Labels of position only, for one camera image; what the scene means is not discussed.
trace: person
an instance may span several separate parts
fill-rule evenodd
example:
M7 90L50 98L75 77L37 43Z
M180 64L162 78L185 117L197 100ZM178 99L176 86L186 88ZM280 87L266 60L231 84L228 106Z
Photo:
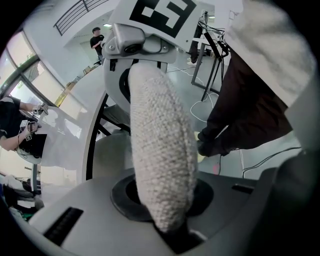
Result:
M102 47L101 43L105 38L102 34L100 34L100 27L95 27L92 29L93 37L90 39L91 49L95 49L98 54L98 58L103 64L103 56L102 56Z
M198 152L205 157L253 149L289 133L284 113L316 70L307 41L272 1L243 0L225 41L231 60L198 134Z
M39 114L43 111L48 114L48 106L46 104L35 106L10 96L0 100L0 146L3 149L17 151L18 154L22 154L20 152L21 149L36 158L42 157L47 135L34 134L40 126L35 120L20 112L20 110L32 112L34 107L37 108ZM29 121L31 125L20 128L23 120ZM26 137L31 132L33 132L32 139L27 141Z
M202 10L202 15L199 18L199 21L202 21L206 23L206 11ZM202 35L203 27L200 26L199 24L196 26L195 33L194 33L194 38L200 38ZM197 41L192 41L190 51L189 51L191 57L188 58L188 65L197 65L197 60L198 60L198 42Z

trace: knitted fabric cover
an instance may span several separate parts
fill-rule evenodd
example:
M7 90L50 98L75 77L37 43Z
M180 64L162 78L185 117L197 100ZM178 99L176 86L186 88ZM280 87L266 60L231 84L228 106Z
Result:
M133 165L138 195L157 228L178 229L193 201L197 150L190 120L159 68L134 64L129 73Z

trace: dark pants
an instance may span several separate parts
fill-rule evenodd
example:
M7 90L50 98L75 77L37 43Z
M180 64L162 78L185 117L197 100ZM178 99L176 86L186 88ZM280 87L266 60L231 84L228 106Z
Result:
M204 142L204 155L253 149L286 135L292 130L284 115L286 109L282 100L231 50L218 100L198 136Z
M198 25L194 33L194 38L200 38L202 35L202 30L203 28ZM198 59L198 42L192 41L189 53L191 54L191 62L196 63Z
M101 61L101 64L103 65L105 62L105 58L102 55L98 55L99 61Z

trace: window frame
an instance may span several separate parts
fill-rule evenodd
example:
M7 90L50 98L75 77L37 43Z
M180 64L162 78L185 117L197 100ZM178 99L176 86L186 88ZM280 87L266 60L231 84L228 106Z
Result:
M10 55L10 52L8 50L8 48L6 47L5 50L3 52L5 52L8 56L9 61L11 62L11 64L13 65L13 67L15 68L15 71L6 79L6 81L3 83L3 86L0 88L0 99L2 99L3 97L5 97L6 95L8 95L9 90L12 91L12 86L13 83L17 80L21 80L25 86L28 87L28 89L35 94L40 100L42 100L44 103L46 103L49 106L52 107L57 107L53 102L51 102L45 95L43 95L43 93L41 93L33 84L31 81L29 81L29 79L25 76L24 72L26 70L28 70L29 68L31 68L32 65L40 62L40 64L44 67L45 70L47 70L51 75L52 73L50 72L50 70L47 69L46 65L41 61L41 59L39 58L39 56L37 55L37 53L35 52L35 50L32 48L28 38L26 37L26 34L24 33L24 31L21 29L19 31L17 31L16 34L21 33L26 44L28 45L28 47L30 48L31 52L34 54L34 56L32 56L31 58L29 58L27 61L25 61L21 66L17 66L17 64L15 63L15 61L13 60L12 56ZM54 75L52 75L52 78L55 79L58 84L61 86L61 89L64 90L65 87L55 78Z

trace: black slot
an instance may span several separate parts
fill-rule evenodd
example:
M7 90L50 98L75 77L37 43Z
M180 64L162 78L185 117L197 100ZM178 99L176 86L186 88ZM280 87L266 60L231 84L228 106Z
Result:
M187 217L201 215L214 198L214 190L205 181L198 179L194 189L194 198ZM114 185L111 191L111 201L115 208L131 221L151 222L148 209L141 204L135 175L130 175Z
M44 236L57 246L60 246L83 212L83 210L77 208L68 208L45 232Z
M135 59L133 59L133 61L132 61L132 65L133 65L133 64L136 64L136 63L138 63L138 62L139 62L139 59L138 59L138 58L135 58Z
M246 186L246 185L241 185L241 184L235 184L232 186L233 190L237 190L243 193L251 194L254 191L253 186Z
M161 232L155 224L153 224L153 227L165 243L178 255L183 254L204 242L204 240L196 233L189 231L187 221L185 221L177 230L171 230L168 233Z
M130 68L127 68L125 71L123 71L119 79L119 88L120 88L120 92L123 94L126 100L130 103L130 88L128 83L129 72L130 72Z

